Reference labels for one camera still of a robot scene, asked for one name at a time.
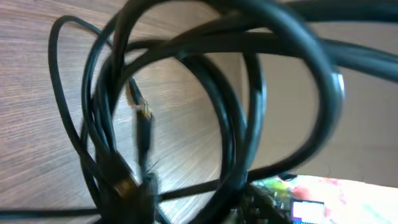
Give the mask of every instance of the wood grain surface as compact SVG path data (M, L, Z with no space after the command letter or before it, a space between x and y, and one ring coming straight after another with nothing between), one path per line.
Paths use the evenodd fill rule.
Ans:
M53 96L47 42L51 25L58 17L74 15L102 28L124 2L0 0L0 207L93 206ZM164 4L144 14L131 38L171 38L216 17L215 12L197 2ZM81 76L94 39L87 31L67 25L58 41L61 79L77 128L81 123ZM104 49L98 65L108 54L109 50ZM211 57L239 90L240 78L234 79L240 72L238 56ZM161 191L217 178L221 155L218 122L196 78L178 62L167 59L143 69L136 80L155 114L151 161L159 175ZM123 95L114 127L118 149L136 171L134 123L132 109ZM174 223L184 223L210 195L166 202L162 208Z

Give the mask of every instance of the beige wall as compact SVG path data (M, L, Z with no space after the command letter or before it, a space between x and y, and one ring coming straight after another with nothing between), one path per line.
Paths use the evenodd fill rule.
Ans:
M398 28L394 26L329 23L314 28L322 37L398 54ZM273 163L303 143L312 128L318 100L300 60L261 55L261 61L268 102L253 167ZM398 187L398 85L347 69L340 72L346 87L340 123L322 152L296 172ZM247 104L245 91L243 97Z

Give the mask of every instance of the thin black cable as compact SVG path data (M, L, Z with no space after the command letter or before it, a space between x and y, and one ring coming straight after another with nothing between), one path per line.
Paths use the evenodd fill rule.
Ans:
M172 40L140 40L128 43L128 38L138 18L163 0L129 1L99 31L92 25L72 16L55 22L49 38L49 67L54 94L61 118L69 138L80 156L86 184L98 208L57 211L1 211L0 218L45 218L90 215L98 212L112 218L108 210L118 202L114 182L109 179L107 166L118 158L112 115L119 94L129 83L132 99L138 104L142 95L131 77L146 65L163 58L175 57L198 78L211 99L222 137L222 163L220 180L203 183L186 189L166 192L160 200L184 197L215 190L216 193L192 223L210 223L222 220L246 183L272 177L293 169L323 146L333 131L340 115L342 76L335 65L366 72L375 77L398 82L397 57L378 50L337 42L320 40L304 25L308 22L377 21L397 22L398 2L395 1L298 1L286 5L271 0L203 0L215 9L234 11L215 21L187 31ZM81 86L84 123L80 136L74 128L63 95L57 62L57 40L66 22L76 22L98 35L86 62ZM249 29L267 27L273 34L243 33ZM115 31L114 45L108 40ZM102 66L94 95L91 96L93 70L103 45L112 48L111 56ZM147 49L132 63L124 64L124 54L137 49ZM210 52L242 52L249 76L250 105L246 121L243 110L230 84L221 71L208 58ZM277 54L302 58L312 72L318 86L320 107L310 137L303 146L288 158L271 166L247 172L254 159L266 99L265 83L256 54ZM88 136L96 148L96 159L87 152ZM169 221L160 211L161 223Z

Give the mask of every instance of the screen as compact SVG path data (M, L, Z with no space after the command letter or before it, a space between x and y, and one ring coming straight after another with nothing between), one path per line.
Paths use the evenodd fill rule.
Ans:
M321 224L325 214L323 202L296 200L292 202L293 224Z

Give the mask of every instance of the cord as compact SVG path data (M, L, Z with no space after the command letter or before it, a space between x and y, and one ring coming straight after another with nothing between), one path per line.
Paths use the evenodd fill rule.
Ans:
M320 40L305 25L305 22L328 21L397 22L398 3L395 1L363 0L339 4L317 0L287 4L271 0L202 1L218 11L226 13L231 10L231 13L172 40L128 42L140 16L166 0L128 1L102 31L73 16L63 16L55 21L49 38L49 68L54 95L65 130L80 157L82 172L96 209L5 210L0 212L0 219L70 217L99 213L101 219L98 223L130 223L137 217L140 217L141 223L149 223L154 217L147 213L154 212L158 214L155 217L158 222L170 223L159 207L153 207L154 204L149 202L156 204L157 201L216 190L190 223L218 223L224 219L231 206L236 205L247 183L273 177L302 165L331 136L344 98L343 77L338 73L337 65L398 82L398 61L395 55L335 40ZM80 135L74 128L58 71L57 40L60 29L66 22L76 22L98 36L83 72L83 125ZM257 27L266 27L272 33L245 32ZM113 32L112 43L109 37ZM94 67L104 45L111 47L112 52L101 68L95 92L91 95ZM124 55L139 49L147 51L133 62L125 64ZM225 76L204 56L205 53L212 52L243 53L250 96L247 119ZM256 155L266 110L266 83L257 54L302 58L314 77L320 102L314 128L299 149L273 165L248 172ZM154 117L133 76L146 65L169 57L187 67L206 90L219 120L222 162L219 180L166 192L157 198L155 177L148 173L146 161ZM142 185L131 178L131 170L119 155L114 137L112 116L126 83L133 103L137 105L137 149ZM88 154L88 137L95 146L95 158Z

